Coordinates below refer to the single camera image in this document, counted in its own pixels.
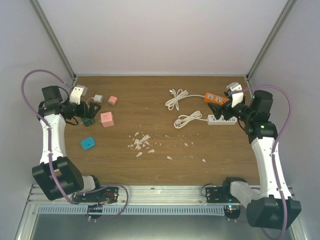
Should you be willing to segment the white usb charger plug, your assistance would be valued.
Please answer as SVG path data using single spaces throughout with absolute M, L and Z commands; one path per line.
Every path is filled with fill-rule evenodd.
M 99 95 L 99 94 L 96 94 L 94 97 L 93 97 L 93 101 L 95 103 L 102 103 L 104 100 L 104 97 L 102 95 Z

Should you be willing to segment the green dragon cube plug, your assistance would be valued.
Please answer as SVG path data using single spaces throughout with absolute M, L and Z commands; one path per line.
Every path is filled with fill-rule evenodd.
M 94 118 L 81 118 L 80 125 L 84 125 L 85 127 L 89 127 L 95 123 Z

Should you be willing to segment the white pink power strip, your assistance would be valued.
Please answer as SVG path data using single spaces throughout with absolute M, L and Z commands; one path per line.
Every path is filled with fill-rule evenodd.
M 223 115 L 220 116 L 219 119 L 217 119 L 213 114 L 209 114 L 207 116 L 207 124 L 209 126 L 231 126 L 235 125 L 238 122 L 236 117 L 231 117 L 230 119 L 226 120 Z

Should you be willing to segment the orange power strip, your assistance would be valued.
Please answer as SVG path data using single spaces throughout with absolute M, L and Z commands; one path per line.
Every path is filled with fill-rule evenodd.
M 204 96 L 204 101 L 206 103 L 223 105 L 224 103 L 229 101 L 229 99 L 227 97 L 223 97 L 214 93 L 207 92 Z

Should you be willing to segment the pink cube socket adapter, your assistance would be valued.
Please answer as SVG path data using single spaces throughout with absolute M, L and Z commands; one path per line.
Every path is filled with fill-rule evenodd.
M 114 117 L 111 111 L 100 114 L 100 122 L 104 128 L 112 127 L 115 125 Z

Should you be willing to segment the pink charger plug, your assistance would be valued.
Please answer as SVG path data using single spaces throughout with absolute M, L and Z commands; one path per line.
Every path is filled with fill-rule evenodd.
M 118 98 L 116 96 L 110 96 L 108 99 L 108 104 L 114 106 L 118 101 Z

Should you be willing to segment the blue cube plug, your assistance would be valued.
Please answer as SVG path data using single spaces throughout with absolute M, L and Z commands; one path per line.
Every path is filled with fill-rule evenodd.
M 93 148 L 95 145 L 96 145 L 96 142 L 95 140 L 90 136 L 90 137 L 87 137 L 85 139 L 83 139 L 81 142 L 80 142 L 80 145 L 82 147 L 83 150 L 87 151 L 91 148 Z

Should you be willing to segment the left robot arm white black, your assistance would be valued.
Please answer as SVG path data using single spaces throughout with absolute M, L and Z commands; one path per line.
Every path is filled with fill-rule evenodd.
M 44 100 L 38 106 L 37 118 L 42 127 L 43 147 L 32 176 L 50 201 L 85 192 L 90 201 L 98 202 L 103 197 L 99 180 L 94 175 L 83 176 L 67 156 L 65 127 L 72 119 L 93 120 L 101 106 L 81 100 L 88 90 L 85 86 L 75 86 L 66 100 L 61 90 L 56 85 L 42 89 Z

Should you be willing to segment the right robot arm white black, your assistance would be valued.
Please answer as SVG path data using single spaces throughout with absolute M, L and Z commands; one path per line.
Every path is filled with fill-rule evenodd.
M 227 93 L 228 101 L 210 101 L 208 107 L 217 120 L 236 118 L 244 123 L 244 132 L 254 152 L 260 181 L 260 191 L 253 190 L 241 177 L 227 177 L 220 187 L 223 200 L 238 200 L 246 209 L 247 222 L 252 227 L 287 230 L 301 213 L 301 203 L 292 198 L 279 157 L 279 133 L 272 123 L 270 110 L 273 95 L 256 90 L 250 105 L 245 96 L 234 104 L 235 96 Z

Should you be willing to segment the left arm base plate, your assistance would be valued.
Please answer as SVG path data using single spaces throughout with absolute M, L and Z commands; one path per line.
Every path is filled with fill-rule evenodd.
M 118 201 L 119 188 L 111 186 L 94 193 L 82 193 L 73 199 L 76 203 L 112 204 Z

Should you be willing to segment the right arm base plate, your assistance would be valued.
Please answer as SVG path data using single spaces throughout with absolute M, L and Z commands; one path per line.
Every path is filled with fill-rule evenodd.
M 210 204 L 239 204 L 240 201 L 222 186 L 207 186 L 205 189 L 206 202 Z

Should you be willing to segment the aluminium front rail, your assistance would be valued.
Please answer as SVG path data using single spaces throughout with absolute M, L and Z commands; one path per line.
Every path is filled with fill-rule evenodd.
M 125 185 L 130 206 L 205 206 L 207 200 L 201 195 L 200 185 Z M 126 192 L 119 189 L 115 205 L 126 203 Z M 32 185 L 27 198 L 28 204 L 68 204 L 64 198 L 50 201 L 36 184 Z

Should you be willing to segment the left aluminium frame post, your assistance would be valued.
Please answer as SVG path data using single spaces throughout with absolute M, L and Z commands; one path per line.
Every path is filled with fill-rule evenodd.
M 60 60 L 62 61 L 63 65 L 64 65 L 64 68 L 67 70 L 67 72 L 70 75 L 70 77 L 72 78 L 72 80 L 75 81 L 77 76 L 76 76 L 69 60 L 67 59 L 67 56 L 66 56 L 63 48 L 61 47 L 60 42 L 59 42 L 56 34 L 54 33 L 54 30 L 51 27 L 49 20 L 45 14 L 43 8 L 40 5 L 40 2 L 38 0 L 30 0 L 29 3 L 31 4 L 32 8 L 34 9 L 41 25 L 43 26 L 46 34 L 48 35 L 51 44 L 53 45 Z

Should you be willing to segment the aluminium frame post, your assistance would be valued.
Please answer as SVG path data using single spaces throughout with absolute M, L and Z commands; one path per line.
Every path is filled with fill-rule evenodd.
M 272 26 L 269 34 L 267 35 L 266 40 L 264 41 L 260 51 L 257 54 L 252 66 L 250 67 L 248 73 L 245 75 L 245 79 L 247 82 L 250 81 L 251 77 L 255 73 L 257 67 L 259 66 L 260 62 L 262 61 L 263 57 L 265 56 L 267 50 L 270 48 L 272 42 L 276 38 L 278 32 L 280 31 L 281 27 L 285 23 L 286 19 L 288 18 L 290 12 L 292 11 L 294 5 L 296 4 L 296 0 L 287 0 L 277 17 L 274 25 Z
M 54 30 L 51 27 L 49 20 L 45 14 L 43 8 L 40 5 L 40 2 L 38 0 L 30 0 L 29 3 L 31 4 L 32 8 L 34 9 L 41 25 L 43 26 L 46 34 L 48 35 L 51 44 L 53 45 L 60 60 L 62 61 L 63 65 L 64 65 L 64 68 L 67 70 L 67 72 L 70 75 L 70 77 L 72 78 L 72 80 L 75 81 L 77 76 L 76 76 L 69 60 L 67 59 L 67 56 L 66 56 L 63 48 L 61 47 L 60 42 L 59 42 L 56 34 L 54 33 Z

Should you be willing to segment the right aluminium frame post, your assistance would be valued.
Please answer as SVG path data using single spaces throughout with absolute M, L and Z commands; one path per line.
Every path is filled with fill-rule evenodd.
M 286 19 L 288 18 L 290 12 L 292 11 L 294 5 L 296 4 L 296 0 L 287 0 L 277 17 L 274 25 L 272 26 L 269 34 L 267 35 L 266 40 L 264 41 L 260 51 L 257 54 L 252 66 L 250 67 L 248 73 L 245 75 L 245 79 L 247 82 L 250 81 L 251 77 L 255 73 L 257 67 L 259 66 L 260 62 L 262 61 L 263 57 L 265 56 L 267 50 L 270 48 L 272 42 L 276 38 L 278 32 L 280 31 L 281 27 L 285 23 Z

